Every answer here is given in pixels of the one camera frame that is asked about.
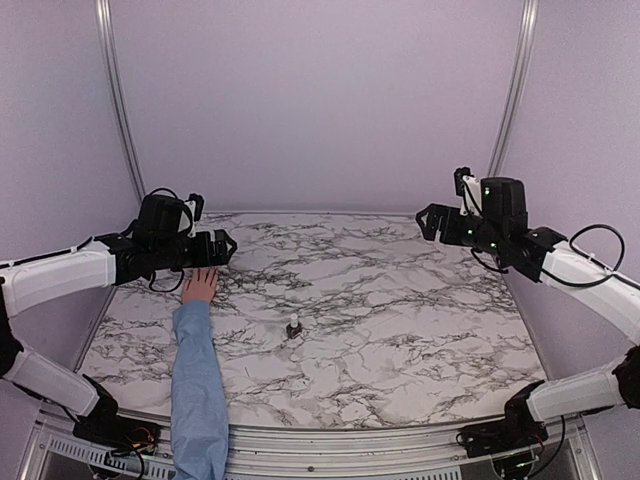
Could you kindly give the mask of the red nail polish bottle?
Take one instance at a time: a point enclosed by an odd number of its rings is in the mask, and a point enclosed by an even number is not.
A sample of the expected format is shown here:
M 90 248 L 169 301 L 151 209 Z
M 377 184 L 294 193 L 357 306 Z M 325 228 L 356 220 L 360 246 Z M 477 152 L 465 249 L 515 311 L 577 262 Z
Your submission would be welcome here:
M 288 339 L 295 339 L 303 331 L 302 324 L 300 323 L 299 316 L 292 314 L 290 316 L 289 323 L 286 326 L 286 334 Z

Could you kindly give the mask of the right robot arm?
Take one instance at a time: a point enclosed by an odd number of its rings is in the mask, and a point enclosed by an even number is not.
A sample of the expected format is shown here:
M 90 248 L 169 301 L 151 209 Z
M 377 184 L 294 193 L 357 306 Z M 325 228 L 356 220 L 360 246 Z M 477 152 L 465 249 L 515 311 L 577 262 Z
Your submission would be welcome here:
M 623 274 L 624 238 L 619 256 L 608 265 L 580 248 L 577 236 L 529 224 L 524 184 L 513 178 L 478 178 L 469 169 L 455 173 L 460 203 L 431 203 L 415 215 L 422 237 L 468 249 L 483 267 L 514 271 L 538 287 L 547 287 L 560 313 L 590 326 L 606 323 L 627 350 L 599 366 L 553 380 L 536 381 L 506 401 L 500 419 L 463 427 L 457 437 L 469 457 L 495 455 L 540 445 L 550 421 L 575 414 L 596 414 L 616 407 L 639 407 L 639 283 Z

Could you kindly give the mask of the blue sleeved forearm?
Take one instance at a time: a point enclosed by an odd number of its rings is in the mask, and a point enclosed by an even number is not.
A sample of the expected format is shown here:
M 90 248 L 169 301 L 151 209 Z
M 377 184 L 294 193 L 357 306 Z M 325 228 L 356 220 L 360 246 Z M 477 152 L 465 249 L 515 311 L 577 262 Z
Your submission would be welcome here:
M 229 418 L 211 337 L 210 306 L 190 301 L 174 312 L 177 353 L 171 384 L 171 448 L 178 479 L 223 479 Z

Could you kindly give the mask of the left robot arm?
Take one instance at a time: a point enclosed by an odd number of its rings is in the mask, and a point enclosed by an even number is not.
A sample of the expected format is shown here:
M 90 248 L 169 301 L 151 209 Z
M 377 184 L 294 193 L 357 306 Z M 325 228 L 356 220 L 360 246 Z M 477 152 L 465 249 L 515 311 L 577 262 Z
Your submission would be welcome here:
M 219 267 L 237 251 L 223 229 L 200 231 L 205 200 L 179 198 L 168 188 L 147 194 L 139 214 L 120 233 L 91 237 L 78 246 L 1 266 L 1 377 L 28 395 L 61 407 L 75 437 L 138 453 L 157 444 L 160 428 L 119 415 L 113 396 L 97 381 L 42 356 L 12 333 L 10 319 L 45 302 L 76 292 L 153 283 L 159 271 Z

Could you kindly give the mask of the mannequin hand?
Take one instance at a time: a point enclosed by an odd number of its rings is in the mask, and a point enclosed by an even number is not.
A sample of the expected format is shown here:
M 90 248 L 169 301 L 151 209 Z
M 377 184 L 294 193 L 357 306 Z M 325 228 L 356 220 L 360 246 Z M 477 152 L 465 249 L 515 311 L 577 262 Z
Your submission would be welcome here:
M 185 283 L 182 292 L 182 304 L 194 301 L 210 304 L 217 292 L 219 271 L 217 268 L 194 269 L 191 277 Z

